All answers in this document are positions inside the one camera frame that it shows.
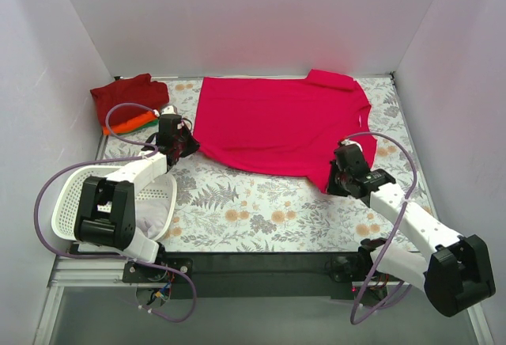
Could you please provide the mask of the pink t shirt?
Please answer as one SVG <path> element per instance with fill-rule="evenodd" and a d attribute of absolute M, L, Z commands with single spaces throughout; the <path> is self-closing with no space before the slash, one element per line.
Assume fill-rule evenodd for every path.
<path fill-rule="evenodd" d="M 304 177 L 325 192 L 338 141 L 358 139 L 371 164 L 372 105 L 346 75 L 311 70 L 304 79 L 210 78 L 202 82 L 194 137 L 208 158 L 249 173 Z"/>

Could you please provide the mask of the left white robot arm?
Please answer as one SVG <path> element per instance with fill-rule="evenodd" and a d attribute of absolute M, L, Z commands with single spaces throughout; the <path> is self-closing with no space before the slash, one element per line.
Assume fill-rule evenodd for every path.
<path fill-rule="evenodd" d="M 82 185 L 74 223 L 77 241 L 113 248 L 117 253 L 141 261 L 141 272 L 153 282 L 168 272 L 168 262 L 158 256 L 160 245 L 136 224 L 135 197 L 155 179 L 167 174 L 181 157 L 199 148 L 185 119 L 165 113 L 151 144 L 156 153 L 140 158 L 102 177 L 90 176 Z"/>

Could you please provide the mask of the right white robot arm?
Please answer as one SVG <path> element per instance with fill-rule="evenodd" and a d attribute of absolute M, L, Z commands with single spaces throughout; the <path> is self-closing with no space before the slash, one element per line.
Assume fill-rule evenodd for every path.
<path fill-rule="evenodd" d="M 365 284 L 382 274 L 393 276 L 423 291 L 446 317 L 496 293 L 489 250 L 479 236 L 463 236 L 411 201 L 388 172 L 369 168 L 358 143 L 342 141 L 334 154 L 328 194 L 360 200 L 417 249 L 396 247 L 392 237 L 362 241 L 357 268 Z"/>

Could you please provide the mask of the green folded shirt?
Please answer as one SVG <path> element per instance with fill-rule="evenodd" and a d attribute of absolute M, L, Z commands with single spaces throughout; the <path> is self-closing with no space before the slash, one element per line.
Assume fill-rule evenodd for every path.
<path fill-rule="evenodd" d="M 138 117 L 139 129 L 156 126 L 158 119 L 159 116 L 152 112 L 143 113 Z"/>

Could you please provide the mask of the orange folded shirt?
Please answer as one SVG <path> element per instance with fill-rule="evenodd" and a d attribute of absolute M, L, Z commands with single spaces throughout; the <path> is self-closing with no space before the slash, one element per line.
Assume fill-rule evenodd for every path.
<path fill-rule="evenodd" d="M 103 133 L 110 135 L 113 130 L 117 135 L 122 135 L 136 131 L 139 129 L 138 117 L 146 112 L 150 111 L 142 111 L 140 108 L 117 109 L 109 116 L 108 126 L 103 119 Z"/>

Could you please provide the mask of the white plastic laundry basket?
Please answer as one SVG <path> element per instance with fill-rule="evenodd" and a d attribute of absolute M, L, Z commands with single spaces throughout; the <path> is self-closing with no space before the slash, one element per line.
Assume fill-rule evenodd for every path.
<path fill-rule="evenodd" d="M 77 209 L 81 197 L 82 185 L 90 176 L 104 177 L 109 173 L 118 170 L 114 165 L 86 166 L 72 173 L 61 190 L 56 206 L 54 208 L 51 227 L 54 233 L 65 240 L 74 239 L 74 223 L 77 216 Z M 141 200 L 161 199 L 167 200 L 169 204 L 168 220 L 164 231 L 154 241 L 160 241 L 167 233 L 172 221 L 173 212 L 176 206 L 177 183 L 175 177 L 165 173 L 144 187 L 135 196 L 135 203 Z"/>

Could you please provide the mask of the dark red folded shirt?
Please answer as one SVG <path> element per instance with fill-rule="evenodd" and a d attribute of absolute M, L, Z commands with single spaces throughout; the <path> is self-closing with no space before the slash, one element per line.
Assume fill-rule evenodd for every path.
<path fill-rule="evenodd" d="M 139 74 L 133 78 L 114 81 L 106 86 L 91 89 L 97 118 L 105 126 L 107 113 L 121 103 L 141 104 L 159 109 L 169 102 L 168 87 L 152 80 L 151 74 Z"/>

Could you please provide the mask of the white garment in basket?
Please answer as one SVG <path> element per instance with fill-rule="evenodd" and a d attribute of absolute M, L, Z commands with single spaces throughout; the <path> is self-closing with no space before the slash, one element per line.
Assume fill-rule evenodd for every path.
<path fill-rule="evenodd" d="M 164 231 L 168 220 L 169 204 L 167 200 L 151 199 L 135 203 L 136 226 L 154 240 Z"/>

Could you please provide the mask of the floral tablecloth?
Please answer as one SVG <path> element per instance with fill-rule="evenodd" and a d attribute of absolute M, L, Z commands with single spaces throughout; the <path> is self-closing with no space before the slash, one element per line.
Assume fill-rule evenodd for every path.
<path fill-rule="evenodd" d="M 359 84 L 372 105 L 368 125 L 380 136 L 374 166 L 431 210 L 423 176 L 410 170 L 416 155 L 393 80 L 360 78 Z M 344 252 L 393 232 L 362 202 L 324 195 L 305 179 L 240 172 L 199 153 L 172 173 L 176 206 L 161 239 L 171 252 Z"/>

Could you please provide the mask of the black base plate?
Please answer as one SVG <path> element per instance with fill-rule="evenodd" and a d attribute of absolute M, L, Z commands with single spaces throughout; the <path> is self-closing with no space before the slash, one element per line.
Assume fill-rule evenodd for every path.
<path fill-rule="evenodd" d="M 200 298 L 353 298 L 372 265 L 358 252 L 167 252 Z"/>

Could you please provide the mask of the aluminium frame rail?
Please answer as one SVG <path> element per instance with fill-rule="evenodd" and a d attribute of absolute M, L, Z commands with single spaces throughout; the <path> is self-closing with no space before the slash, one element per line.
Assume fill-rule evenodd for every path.
<path fill-rule="evenodd" d="M 446 317 L 496 293 L 488 249 L 473 238 L 438 245 L 427 258 L 379 241 L 355 252 L 162 252 L 147 265 L 110 253 L 72 254 L 56 262 L 37 344 L 51 338 L 64 282 L 137 286 L 152 294 L 175 286 L 175 299 L 329 295 L 334 300 L 355 298 L 355 286 L 386 290 L 389 282 L 398 282 L 402 292 L 409 287 L 424 292 Z"/>

